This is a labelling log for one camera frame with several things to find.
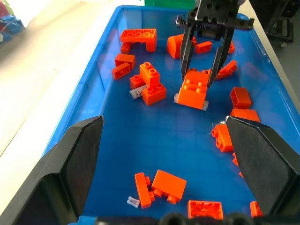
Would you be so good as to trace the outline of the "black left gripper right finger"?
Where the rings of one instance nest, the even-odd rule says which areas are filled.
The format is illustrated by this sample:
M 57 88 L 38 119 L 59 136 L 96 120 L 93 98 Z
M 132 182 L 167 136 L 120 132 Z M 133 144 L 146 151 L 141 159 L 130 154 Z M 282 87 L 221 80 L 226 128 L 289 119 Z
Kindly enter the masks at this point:
M 271 127 L 228 116 L 240 171 L 265 215 L 300 215 L 300 154 Z

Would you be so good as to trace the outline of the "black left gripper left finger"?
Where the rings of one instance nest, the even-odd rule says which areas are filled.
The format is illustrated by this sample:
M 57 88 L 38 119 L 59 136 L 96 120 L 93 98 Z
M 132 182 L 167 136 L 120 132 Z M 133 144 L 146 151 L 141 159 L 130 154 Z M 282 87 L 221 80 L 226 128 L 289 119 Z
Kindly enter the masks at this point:
M 37 162 L 0 215 L 0 225 L 68 225 L 82 215 L 94 177 L 104 118 L 72 125 Z

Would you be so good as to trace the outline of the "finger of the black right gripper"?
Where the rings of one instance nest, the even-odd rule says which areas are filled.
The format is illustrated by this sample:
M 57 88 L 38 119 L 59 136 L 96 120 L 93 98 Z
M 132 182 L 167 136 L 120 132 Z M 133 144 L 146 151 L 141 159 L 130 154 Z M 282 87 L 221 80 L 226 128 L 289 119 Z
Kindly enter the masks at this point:
M 182 80 L 185 79 L 186 72 L 189 69 L 191 56 L 194 49 L 194 45 L 192 42 L 194 31 L 194 24 L 187 24 L 184 29 L 183 40 L 180 48 L 180 72 Z
M 225 63 L 225 61 L 227 59 L 233 34 L 234 34 L 234 28 L 228 27 L 225 29 L 225 34 L 223 37 L 222 45 L 217 48 L 217 52 L 216 52 L 216 55 L 215 55 L 215 58 L 213 61 L 213 65 L 212 65 L 212 68 L 210 71 L 208 88 L 214 82 L 216 76 L 218 75 L 219 71 L 221 70 L 223 64 Z

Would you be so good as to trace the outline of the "large orange toy brick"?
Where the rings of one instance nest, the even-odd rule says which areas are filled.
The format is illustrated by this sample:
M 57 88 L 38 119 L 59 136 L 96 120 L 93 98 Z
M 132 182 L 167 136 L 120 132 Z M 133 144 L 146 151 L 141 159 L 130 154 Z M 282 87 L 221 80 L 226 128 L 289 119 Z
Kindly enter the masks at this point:
M 178 104 L 202 110 L 209 76 L 208 71 L 200 72 L 194 68 L 188 70 L 178 93 Z
M 155 197 L 165 196 L 169 203 L 176 204 L 182 199 L 186 184 L 186 180 L 158 170 L 151 189 Z

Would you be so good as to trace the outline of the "green plastic bin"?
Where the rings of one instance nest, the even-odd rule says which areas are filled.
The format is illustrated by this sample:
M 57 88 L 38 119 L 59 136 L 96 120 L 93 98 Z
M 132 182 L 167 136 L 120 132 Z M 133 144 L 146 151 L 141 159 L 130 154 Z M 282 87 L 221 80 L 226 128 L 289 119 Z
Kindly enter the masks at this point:
M 144 0 L 145 6 L 191 9 L 195 0 Z

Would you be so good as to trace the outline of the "blue plastic bin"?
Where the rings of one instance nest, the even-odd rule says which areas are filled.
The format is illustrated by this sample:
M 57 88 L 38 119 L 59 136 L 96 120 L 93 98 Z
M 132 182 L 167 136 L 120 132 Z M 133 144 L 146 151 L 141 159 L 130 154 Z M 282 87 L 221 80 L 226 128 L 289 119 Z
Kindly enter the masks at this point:
M 206 111 L 174 103 L 182 85 L 180 61 L 166 50 L 167 39 L 182 33 L 175 25 L 176 9 L 119 6 L 115 9 L 94 53 L 70 98 L 47 145 L 51 149 L 66 130 L 78 121 L 103 115 L 104 126 L 97 167 L 83 214 L 72 225 L 95 225 L 101 216 L 151 216 L 169 212 L 187 213 L 189 200 L 221 202 L 223 213 L 250 215 L 254 200 L 232 153 L 221 152 L 212 129 L 233 109 L 230 92 L 234 87 L 248 90 L 252 109 L 261 123 L 270 126 L 300 154 L 300 114 L 295 108 L 255 30 L 236 30 L 235 52 L 228 60 L 237 61 L 237 70 L 215 81 L 208 89 Z M 157 29 L 155 52 L 145 43 L 132 43 L 130 55 L 135 66 L 114 80 L 115 57 L 121 53 L 123 30 Z M 166 98 L 146 105 L 143 98 L 132 100 L 129 79 L 140 74 L 140 65 L 149 62 L 160 74 Z M 127 204 L 137 198 L 134 175 L 153 179 L 158 170 L 187 181 L 177 204 L 157 198 L 150 208 Z

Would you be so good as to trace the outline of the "rounded orange toy brick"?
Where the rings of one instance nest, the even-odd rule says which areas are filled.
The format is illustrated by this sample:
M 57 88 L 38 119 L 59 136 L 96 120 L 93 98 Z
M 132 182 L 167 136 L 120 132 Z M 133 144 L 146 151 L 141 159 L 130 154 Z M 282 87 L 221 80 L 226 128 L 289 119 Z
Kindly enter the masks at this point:
M 180 58 L 180 47 L 183 40 L 183 34 L 170 36 L 167 40 L 167 51 L 173 59 Z

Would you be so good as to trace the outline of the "tall orange toy brick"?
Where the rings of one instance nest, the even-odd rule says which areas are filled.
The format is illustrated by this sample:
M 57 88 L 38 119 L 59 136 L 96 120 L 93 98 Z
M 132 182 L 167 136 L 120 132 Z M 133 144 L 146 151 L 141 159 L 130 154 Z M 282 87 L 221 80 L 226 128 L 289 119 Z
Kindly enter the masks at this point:
M 160 84 L 160 74 L 149 62 L 140 65 L 140 76 L 149 88 Z

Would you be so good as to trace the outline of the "orange arch toy brick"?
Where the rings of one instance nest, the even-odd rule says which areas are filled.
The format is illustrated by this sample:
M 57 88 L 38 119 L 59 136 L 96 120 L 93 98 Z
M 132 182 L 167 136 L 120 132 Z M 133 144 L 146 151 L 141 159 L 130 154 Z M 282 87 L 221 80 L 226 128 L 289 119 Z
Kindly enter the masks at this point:
M 153 53 L 157 47 L 157 29 L 123 30 L 120 41 L 130 43 L 145 43 L 146 51 Z

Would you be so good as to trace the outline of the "small grey plastic piece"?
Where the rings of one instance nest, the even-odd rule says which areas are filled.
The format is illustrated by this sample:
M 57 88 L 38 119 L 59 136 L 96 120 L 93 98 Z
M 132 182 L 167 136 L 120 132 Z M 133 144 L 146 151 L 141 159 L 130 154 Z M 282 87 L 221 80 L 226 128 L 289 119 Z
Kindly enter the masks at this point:
M 131 196 L 129 196 L 128 199 L 127 199 L 127 204 L 131 205 L 131 206 L 133 206 L 137 209 L 140 205 L 140 200 L 134 199 Z

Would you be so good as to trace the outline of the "flat orange toy brick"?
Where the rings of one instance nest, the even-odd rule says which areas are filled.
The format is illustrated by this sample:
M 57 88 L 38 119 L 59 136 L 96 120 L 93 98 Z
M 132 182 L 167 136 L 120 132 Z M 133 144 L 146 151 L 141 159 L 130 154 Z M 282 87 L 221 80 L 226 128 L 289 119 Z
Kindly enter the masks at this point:
M 152 202 L 155 200 L 154 193 L 149 191 L 148 186 L 151 185 L 148 176 L 145 176 L 143 172 L 135 174 L 135 185 L 140 200 L 142 209 L 149 208 Z

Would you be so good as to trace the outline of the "clear bag of toys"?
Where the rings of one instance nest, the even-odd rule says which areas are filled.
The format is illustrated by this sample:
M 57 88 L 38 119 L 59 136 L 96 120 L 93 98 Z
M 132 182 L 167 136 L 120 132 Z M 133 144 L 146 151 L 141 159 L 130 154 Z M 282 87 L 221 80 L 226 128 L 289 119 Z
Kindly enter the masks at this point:
M 25 29 L 7 0 L 0 0 L 0 45 L 10 41 Z

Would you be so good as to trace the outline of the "black metal frame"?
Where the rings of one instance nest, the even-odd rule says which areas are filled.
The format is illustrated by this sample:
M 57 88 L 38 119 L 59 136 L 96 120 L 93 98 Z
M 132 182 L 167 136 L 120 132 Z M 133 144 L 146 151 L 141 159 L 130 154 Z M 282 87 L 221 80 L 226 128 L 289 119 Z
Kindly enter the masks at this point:
M 272 0 L 270 19 L 264 28 L 267 38 L 280 42 L 281 48 L 286 48 L 294 41 L 292 18 L 283 16 L 286 7 L 292 0 Z

